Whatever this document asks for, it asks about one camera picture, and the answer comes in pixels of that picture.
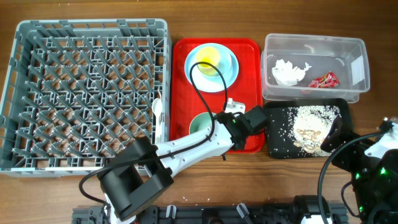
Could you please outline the green bowl with rice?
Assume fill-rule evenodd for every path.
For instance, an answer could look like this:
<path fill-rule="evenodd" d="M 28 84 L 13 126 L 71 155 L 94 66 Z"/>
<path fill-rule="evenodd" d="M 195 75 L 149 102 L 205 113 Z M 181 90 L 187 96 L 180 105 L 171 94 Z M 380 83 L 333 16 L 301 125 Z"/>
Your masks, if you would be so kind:
<path fill-rule="evenodd" d="M 190 125 L 189 134 L 193 134 L 211 125 L 211 118 L 208 112 L 200 113 L 196 115 Z"/>

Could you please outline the light blue bowl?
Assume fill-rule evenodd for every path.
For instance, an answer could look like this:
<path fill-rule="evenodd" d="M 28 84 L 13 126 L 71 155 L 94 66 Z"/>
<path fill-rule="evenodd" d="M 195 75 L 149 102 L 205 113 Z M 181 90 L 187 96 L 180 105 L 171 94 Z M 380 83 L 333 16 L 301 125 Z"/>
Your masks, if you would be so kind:
<path fill-rule="evenodd" d="M 216 67 L 221 74 L 226 73 L 230 67 L 231 67 L 231 56 L 228 52 L 225 52 L 223 49 L 218 50 L 220 52 L 220 61 L 218 63 L 218 66 Z"/>

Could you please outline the yellow plastic cup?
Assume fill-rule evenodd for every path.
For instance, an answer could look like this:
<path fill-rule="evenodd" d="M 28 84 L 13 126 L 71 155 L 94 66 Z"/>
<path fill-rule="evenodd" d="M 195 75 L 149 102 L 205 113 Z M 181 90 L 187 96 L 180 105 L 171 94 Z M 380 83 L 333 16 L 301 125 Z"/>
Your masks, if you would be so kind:
<path fill-rule="evenodd" d="M 196 62 L 201 62 L 197 67 L 204 75 L 215 76 L 216 70 L 209 65 L 212 64 L 214 67 L 218 66 L 220 61 L 220 52 L 211 46 L 202 47 L 198 50 L 196 55 Z"/>

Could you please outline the white tissue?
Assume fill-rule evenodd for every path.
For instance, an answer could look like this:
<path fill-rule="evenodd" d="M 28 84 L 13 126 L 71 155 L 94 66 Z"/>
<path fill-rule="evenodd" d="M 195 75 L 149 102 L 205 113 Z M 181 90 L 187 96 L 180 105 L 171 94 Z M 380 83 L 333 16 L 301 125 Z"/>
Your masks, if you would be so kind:
<path fill-rule="evenodd" d="M 305 62 L 303 69 L 293 67 L 290 61 L 285 62 L 283 59 L 277 60 L 275 66 L 272 68 L 272 74 L 280 86 L 294 86 L 306 75 L 306 72 L 312 66 Z"/>

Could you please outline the white plastic spoon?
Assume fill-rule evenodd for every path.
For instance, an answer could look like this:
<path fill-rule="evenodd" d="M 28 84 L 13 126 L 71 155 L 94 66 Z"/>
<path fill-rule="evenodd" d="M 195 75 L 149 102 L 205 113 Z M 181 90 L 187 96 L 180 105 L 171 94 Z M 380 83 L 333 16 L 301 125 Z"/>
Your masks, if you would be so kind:
<path fill-rule="evenodd" d="M 155 136 L 154 142 L 160 143 L 162 137 L 162 100 L 160 98 L 156 98 L 152 102 L 152 111 L 155 114 Z"/>

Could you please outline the red snack wrapper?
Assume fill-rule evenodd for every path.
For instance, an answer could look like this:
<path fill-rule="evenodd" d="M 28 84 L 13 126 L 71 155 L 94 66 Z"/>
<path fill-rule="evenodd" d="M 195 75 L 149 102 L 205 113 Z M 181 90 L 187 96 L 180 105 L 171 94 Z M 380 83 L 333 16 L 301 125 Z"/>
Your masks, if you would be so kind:
<path fill-rule="evenodd" d="M 308 85 L 309 88 L 334 88 L 340 84 L 337 76 L 329 71 L 321 77 L 315 78 Z"/>

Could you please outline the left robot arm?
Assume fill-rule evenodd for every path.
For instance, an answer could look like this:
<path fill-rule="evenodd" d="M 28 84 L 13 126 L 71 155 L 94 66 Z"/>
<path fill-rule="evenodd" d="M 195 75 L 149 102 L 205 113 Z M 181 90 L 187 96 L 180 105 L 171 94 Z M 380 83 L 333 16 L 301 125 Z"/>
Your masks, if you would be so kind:
<path fill-rule="evenodd" d="M 179 172 L 197 162 L 230 149 L 243 150 L 247 138 L 266 122 L 264 108 L 255 106 L 245 113 L 222 111 L 207 127 L 174 141 L 135 140 L 97 175 L 111 221 L 131 221 L 173 184 Z"/>

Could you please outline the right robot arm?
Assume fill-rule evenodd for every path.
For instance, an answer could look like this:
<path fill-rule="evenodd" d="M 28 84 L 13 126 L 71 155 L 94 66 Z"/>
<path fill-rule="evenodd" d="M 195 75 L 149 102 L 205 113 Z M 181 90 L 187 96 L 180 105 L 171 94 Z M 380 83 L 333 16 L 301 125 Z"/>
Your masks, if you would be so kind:
<path fill-rule="evenodd" d="M 321 148 L 330 156 L 320 171 L 317 194 L 294 198 L 292 223 L 342 223 L 322 195 L 329 165 L 351 174 L 345 186 L 353 188 L 362 223 L 397 223 L 397 118 L 384 118 L 377 132 L 363 136 L 336 118 Z"/>

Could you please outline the grey dishwasher rack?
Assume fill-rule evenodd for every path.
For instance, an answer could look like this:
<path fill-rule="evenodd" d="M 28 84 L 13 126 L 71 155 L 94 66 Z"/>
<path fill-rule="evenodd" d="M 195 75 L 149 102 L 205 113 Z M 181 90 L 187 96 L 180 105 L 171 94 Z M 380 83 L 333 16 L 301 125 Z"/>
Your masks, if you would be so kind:
<path fill-rule="evenodd" d="M 17 25 L 1 95 L 1 173 L 85 175 L 140 137 L 162 100 L 169 140 L 172 40 L 163 19 Z"/>

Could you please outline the red plastic tray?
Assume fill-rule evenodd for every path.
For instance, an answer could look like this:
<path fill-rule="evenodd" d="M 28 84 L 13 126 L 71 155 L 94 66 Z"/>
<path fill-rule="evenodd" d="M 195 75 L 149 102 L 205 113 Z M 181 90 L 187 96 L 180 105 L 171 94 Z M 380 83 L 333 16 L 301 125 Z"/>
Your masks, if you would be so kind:
<path fill-rule="evenodd" d="M 235 54 L 239 72 L 237 79 L 228 87 L 228 96 L 244 103 L 246 111 L 262 105 L 260 49 L 251 39 L 186 38 L 179 40 L 173 49 L 170 93 L 170 140 L 182 138 L 189 133 L 192 119 L 206 111 L 203 103 L 189 83 L 184 64 L 188 54 L 197 46 L 217 43 Z"/>

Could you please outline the light blue plate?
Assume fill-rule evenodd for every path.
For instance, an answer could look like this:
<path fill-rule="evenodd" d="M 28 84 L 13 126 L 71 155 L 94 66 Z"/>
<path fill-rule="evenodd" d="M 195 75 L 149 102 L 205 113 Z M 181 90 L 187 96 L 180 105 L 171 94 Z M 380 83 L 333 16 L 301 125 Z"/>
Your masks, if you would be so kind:
<path fill-rule="evenodd" d="M 197 55 L 198 50 L 200 48 L 206 47 L 206 46 L 215 47 L 218 50 L 223 49 L 225 52 L 228 52 L 230 54 L 231 67 L 226 73 L 222 74 L 222 76 L 226 82 L 226 87 L 229 88 L 238 77 L 239 63 L 238 63 L 237 57 L 229 48 L 225 47 L 224 45 L 216 44 L 216 43 L 201 44 L 198 47 L 195 47 L 188 54 L 188 56 L 185 59 L 185 64 L 184 64 L 184 72 L 185 72 L 185 76 L 186 76 L 187 80 L 189 81 L 189 83 L 192 83 L 191 79 L 190 79 L 190 69 L 191 69 L 192 65 L 196 62 L 196 55 Z M 199 71 L 197 66 L 195 66 L 195 68 L 193 69 L 192 78 L 193 78 L 193 81 L 194 81 L 196 87 L 200 91 L 204 91 L 207 93 L 216 93 L 216 92 L 224 90 L 223 81 L 220 76 L 215 76 L 215 77 L 205 76 L 204 74 L 202 74 L 201 71 Z"/>

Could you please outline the black tray bin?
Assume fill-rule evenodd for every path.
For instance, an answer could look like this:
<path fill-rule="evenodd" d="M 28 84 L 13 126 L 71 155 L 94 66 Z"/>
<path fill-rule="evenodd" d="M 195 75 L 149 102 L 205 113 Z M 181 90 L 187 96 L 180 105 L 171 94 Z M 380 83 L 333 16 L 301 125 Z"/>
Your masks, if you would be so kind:
<path fill-rule="evenodd" d="M 269 156 L 274 159 L 328 157 L 332 149 L 321 149 L 322 142 L 339 118 L 353 128 L 349 106 L 344 99 L 272 101 L 264 105 L 269 121 L 266 137 Z"/>

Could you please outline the clear plastic bin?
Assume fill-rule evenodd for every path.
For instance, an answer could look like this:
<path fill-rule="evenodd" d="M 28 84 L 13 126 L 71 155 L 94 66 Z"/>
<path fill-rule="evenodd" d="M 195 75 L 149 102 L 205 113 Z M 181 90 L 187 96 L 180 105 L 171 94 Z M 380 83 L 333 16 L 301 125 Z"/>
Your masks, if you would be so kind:
<path fill-rule="evenodd" d="M 277 84 L 272 68 L 277 60 L 290 61 L 303 69 L 312 67 L 294 86 Z M 332 71 L 340 81 L 334 88 L 309 88 L 315 78 Z M 268 34 L 261 55 L 262 95 L 267 100 L 343 98 L 359 100 L 371 87 L 368 54 L 362 39 L 303 34 Z"/>

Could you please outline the spilled rice and shells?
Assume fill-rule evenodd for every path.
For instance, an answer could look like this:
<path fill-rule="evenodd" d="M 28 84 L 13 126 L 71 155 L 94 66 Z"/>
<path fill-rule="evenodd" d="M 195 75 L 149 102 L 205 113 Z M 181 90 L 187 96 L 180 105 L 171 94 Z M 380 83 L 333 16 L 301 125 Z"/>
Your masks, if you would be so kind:
<path fill-rule="evenodd" d="M 340 116 L 340 109 L 330 105 L 270 109 L 269 155 L 275 159 L 328 157 L 321 144 Z"/>

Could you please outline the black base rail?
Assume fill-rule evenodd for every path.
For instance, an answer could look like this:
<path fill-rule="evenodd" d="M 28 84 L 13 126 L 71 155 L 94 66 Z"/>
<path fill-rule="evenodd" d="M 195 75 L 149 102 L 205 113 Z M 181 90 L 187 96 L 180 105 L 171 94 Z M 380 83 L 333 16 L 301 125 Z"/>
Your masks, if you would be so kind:
<path fill-rule="evenodd" d="M 292 218 L 293 206 L 289 203 L 264 204 L 248 206 L 249 218 L 253 223 L 300 223 Z M 238 213 L 236 206 L 219 207 L 177 207 L 167 209 L 151 205 L 131 220 L 131 223 L 209 223 L 219 218 L 223 223 L 246 223 Z M 72 213 L 72 224 L 77 223 L 112 223 L 103 208 L 75 208 Z"/>

